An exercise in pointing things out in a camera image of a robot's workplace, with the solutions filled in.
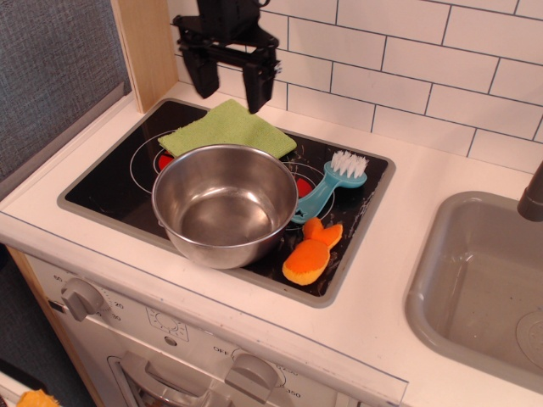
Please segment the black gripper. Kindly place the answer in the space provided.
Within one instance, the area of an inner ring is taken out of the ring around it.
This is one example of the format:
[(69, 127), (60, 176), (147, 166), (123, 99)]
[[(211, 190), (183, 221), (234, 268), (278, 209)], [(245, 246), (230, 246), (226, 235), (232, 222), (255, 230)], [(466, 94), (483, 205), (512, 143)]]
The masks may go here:
[(179, 50), (197, 93), (219, 88), (219, 63), (243, 68), (248, 109), (256, 114), (272, 98), (278, 39), (260, 27), (267, 1), (198, 1), (199, 13), (178, 15)]

